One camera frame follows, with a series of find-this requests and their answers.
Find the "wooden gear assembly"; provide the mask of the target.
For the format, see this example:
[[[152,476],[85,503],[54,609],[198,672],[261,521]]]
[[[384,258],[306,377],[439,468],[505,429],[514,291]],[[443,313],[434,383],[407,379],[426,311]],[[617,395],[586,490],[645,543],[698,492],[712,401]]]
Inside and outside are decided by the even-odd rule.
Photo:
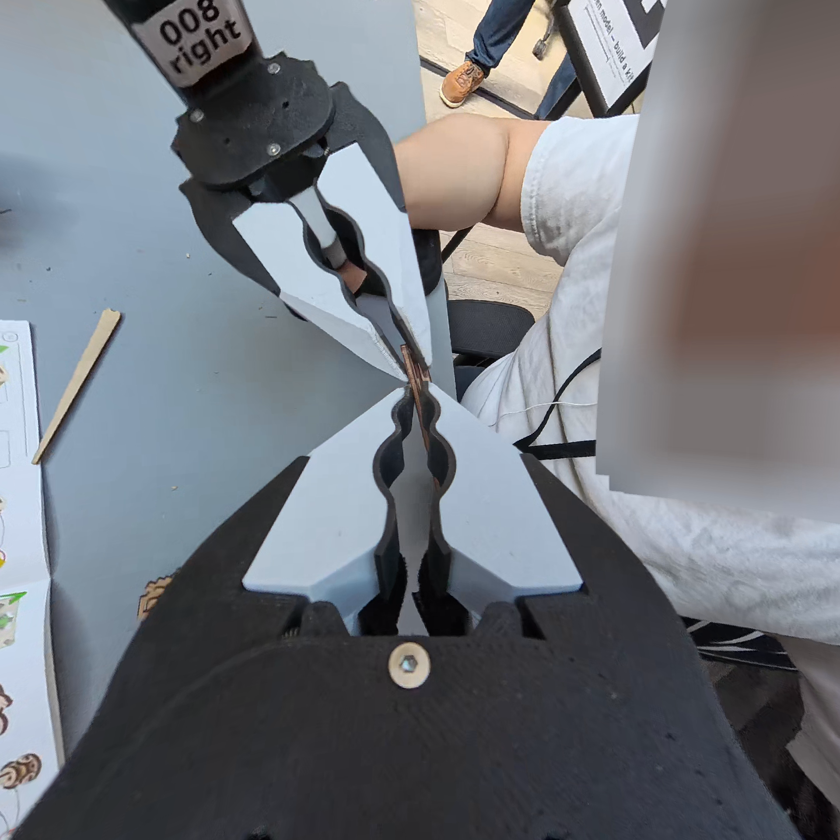
[[[160,576],[152,581],[148,581],[148,583],[145,585],[138,602],[137,618],[139,623],[145,620],[145,618],[149,615],[151,610],[160,600],[166,587],[173,581],[175,575],[177,574],[177,571],[178,570],[175,570],[170,574]]]

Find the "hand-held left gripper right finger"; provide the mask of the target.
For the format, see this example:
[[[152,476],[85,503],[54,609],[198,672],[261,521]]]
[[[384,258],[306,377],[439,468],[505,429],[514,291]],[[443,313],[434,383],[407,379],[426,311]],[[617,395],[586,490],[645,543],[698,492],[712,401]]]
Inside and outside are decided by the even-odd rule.
[[[421,391],[438,483],[428,572],[479,620],[494,602],[580,590],[583,581],[521,453],[433,383]]]

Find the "person's right forearm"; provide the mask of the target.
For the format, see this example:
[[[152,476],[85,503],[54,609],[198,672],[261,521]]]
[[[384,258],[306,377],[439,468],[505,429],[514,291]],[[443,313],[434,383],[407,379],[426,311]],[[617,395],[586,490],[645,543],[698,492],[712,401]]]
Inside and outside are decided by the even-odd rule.
[[[457,231],[486,224],[522,232],[531,154],[550,122],[455,113],[395,145],[410,225]]]

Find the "illustrated instruction booklet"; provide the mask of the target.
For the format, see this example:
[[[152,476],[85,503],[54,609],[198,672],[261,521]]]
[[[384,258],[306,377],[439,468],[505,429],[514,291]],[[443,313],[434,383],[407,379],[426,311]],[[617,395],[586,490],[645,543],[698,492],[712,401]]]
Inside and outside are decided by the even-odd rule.
[[[1,838],[64,762],[30,325],[1,321]]]

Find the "person's white shirt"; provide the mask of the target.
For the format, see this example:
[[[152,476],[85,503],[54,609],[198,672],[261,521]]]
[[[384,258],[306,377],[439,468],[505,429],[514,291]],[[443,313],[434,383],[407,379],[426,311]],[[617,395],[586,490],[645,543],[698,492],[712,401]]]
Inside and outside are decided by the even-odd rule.
[[[549,399],[602,345],[637,122],[561,119],[531,154],[524,234],[563,274],[548,313],[464,397],[510,442],[537,428]],[[801,672],[805,709],[791,755],[838,807],[838,525],[611,491],[592,458],[548,468],[645,563],[678,614],[779,638]]]

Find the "tapered wooden stick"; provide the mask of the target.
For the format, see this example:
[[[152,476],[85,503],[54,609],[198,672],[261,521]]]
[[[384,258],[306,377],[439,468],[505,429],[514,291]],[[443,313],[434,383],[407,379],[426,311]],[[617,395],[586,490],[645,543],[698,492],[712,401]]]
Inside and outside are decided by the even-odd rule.
[[[58,406],[52,416],[31,463],[38,465],[50,446],[54,436],[58,434],[68,412],[81,393],[93,368],[97,364],[102,352],[106,349],[113,333],[119,326],[122,314],[119,311],[103,310],[98,324],[84,349],[65,391],[59,399]]]

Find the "black white striped cloth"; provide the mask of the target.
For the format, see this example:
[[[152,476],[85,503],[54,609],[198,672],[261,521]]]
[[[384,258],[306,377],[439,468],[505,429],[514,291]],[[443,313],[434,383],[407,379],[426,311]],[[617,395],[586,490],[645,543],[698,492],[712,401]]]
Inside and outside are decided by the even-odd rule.
[[[794,673],[782,644],[773,636],[731,624],[682,617],[699,656],[710,662],[752,666]]]

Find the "laser-cut plywood sheet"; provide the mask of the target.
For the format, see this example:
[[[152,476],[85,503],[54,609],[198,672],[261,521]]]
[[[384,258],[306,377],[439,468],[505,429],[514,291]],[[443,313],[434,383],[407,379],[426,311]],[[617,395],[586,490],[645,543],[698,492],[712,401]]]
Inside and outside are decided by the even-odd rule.
[[[437,492],[441,492],[441,487],[445,485],[447,479],[449,463],[446,446],[438,435],[435,425],[439,415],[439,405],[429,391],[431,380],[428,370],[417,360],[407,343],[401,345],[401,352],[427,451],[427,467],[433,476]]]

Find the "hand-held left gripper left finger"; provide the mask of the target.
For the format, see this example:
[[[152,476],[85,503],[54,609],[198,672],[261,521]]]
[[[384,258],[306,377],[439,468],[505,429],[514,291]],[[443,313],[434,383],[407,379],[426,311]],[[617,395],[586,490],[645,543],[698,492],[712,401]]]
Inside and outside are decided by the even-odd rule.
[[[311,451],[243,578],[251,592],[335,606],[353,636],[400,588],[392,484],[403,472],[408,388],[399,387]]]

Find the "black framed marker sign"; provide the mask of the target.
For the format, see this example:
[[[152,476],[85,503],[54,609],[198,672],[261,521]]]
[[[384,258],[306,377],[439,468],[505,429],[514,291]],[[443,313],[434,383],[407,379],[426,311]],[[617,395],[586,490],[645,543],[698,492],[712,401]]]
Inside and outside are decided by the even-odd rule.
[[[596,118],[619,115],[645,90],[666,1],[570,1],[560,35]]]

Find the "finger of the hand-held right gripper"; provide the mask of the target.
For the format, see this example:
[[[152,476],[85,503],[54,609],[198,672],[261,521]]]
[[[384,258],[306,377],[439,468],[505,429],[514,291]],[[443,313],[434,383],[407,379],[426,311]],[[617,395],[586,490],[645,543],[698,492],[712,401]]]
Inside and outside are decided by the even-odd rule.
[[[351,222],[364,263],[383,280],[398,332],[427,368],[433,361],[432,333],[407,214],[357,143],[329,156],[317,189],[326,208]]]
[[[350,302],[340,276],[309,253],[305,224],[292,205],[255,203],[234,220],[234,226],[292,310],[367,364],[399,382],[407,381],[373,322]]]

